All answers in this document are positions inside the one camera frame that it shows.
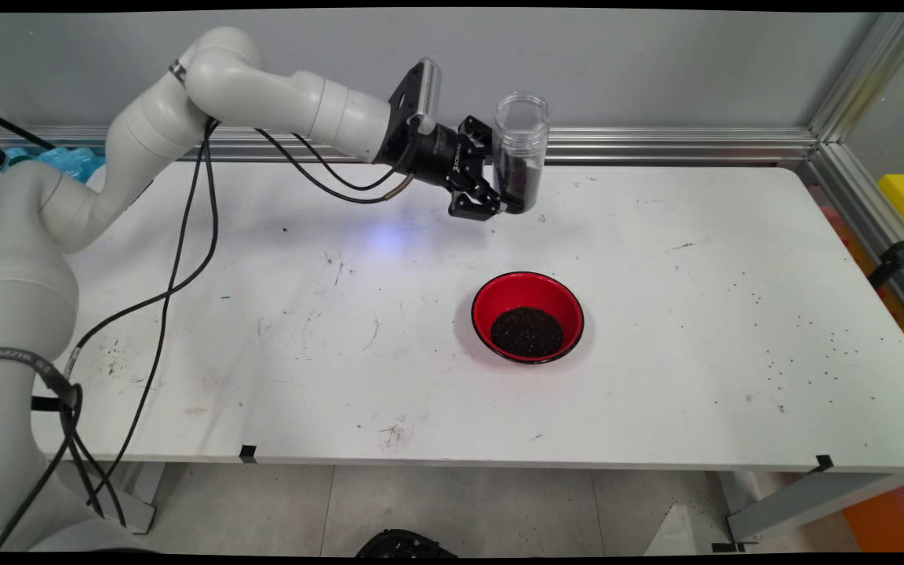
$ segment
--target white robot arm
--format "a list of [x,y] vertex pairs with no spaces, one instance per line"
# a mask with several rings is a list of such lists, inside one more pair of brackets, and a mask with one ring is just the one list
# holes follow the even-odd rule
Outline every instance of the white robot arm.
[[[458,132],[435,124],[440,75],[430,60],[408,72],[388,103],[311,72],[270,75],[262,64],[261,51],[241,30],[220,27],[202,35],[111,123],[107,179],[98,194],[36,161],[1,177],[0,347],[49,360],[61,355],[78,311],[78,284],[64,253],[96,240],[155,176],[200,142],[209,118],[286,129],[416,174],[452,194],[453,215],[487,219],[502,211],[498,193],[482,177],[462,172],[463,163],[482,170],[489,128],[474,118]],[[0,360],[0,533],[46,468],[30,429],[33,378],[25,365]],[[2,549],[135,544],[52,478]]]

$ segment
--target black object on floor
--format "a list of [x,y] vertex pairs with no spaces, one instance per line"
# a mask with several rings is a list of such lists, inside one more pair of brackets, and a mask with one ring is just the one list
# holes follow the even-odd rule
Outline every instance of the black object on floor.
[[513,308],[494,320],[490,340],[512,355],[546,357],[560,350],[563,330],[539,308]]
[[383,530],[369,540],[355,555],[358,557],[384,558],[449,558],[455,559],[453,553],[438,547],[438,542],[429,540],[420,534],[408,530]]

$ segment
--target red object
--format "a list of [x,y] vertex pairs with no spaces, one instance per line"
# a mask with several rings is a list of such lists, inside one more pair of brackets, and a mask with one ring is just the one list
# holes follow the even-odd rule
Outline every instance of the red object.
[[[539,308],[556,318],[563,330],[563,346],[546,357],[521,357],[499,348],[490,340],[490,327],[499,315],[514,308]],[[473,329],[494,353],[520,363],[546,363],[564,357],[585,332],[585,313],[570,289],[538,272],[506,272],[482,286],[473,299]]]

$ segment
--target white table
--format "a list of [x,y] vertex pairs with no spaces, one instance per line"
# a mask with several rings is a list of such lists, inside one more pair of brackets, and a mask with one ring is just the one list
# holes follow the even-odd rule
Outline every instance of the white table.
[[[192,170],[172,165],[71,257],[76,337],[166,288]],[[218,250],[169,307],[130,461],[240,461],[249,446],[261,464],[806,472],[829,455],[815,475],[862,480],[832,500],[904,483],[904,337],[789,171],[549,167],[534,209],[476,222],[422,183],[358,206],[288,164],[214,170]],[[210,232],[202,185],[182,276]],[[520,365],[479,342],[474,293],[511,271],[553,275],[581,301],[571,354]],[[160,308],[79,358],[79,429],[98,458],[121,446]],[[44,450],[57,427],[35,416]],[[783,512],[803,514],[774,508],[772,523]],[[735,516],[735,539],[768,529]]]

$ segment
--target dark soil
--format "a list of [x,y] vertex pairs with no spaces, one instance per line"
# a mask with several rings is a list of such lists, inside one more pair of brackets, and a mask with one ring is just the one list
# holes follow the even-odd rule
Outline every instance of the dark soil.
[[514,308],[494,320],[490,340],[512,355],[546,357],[560,350],[563,330],[539,308]]

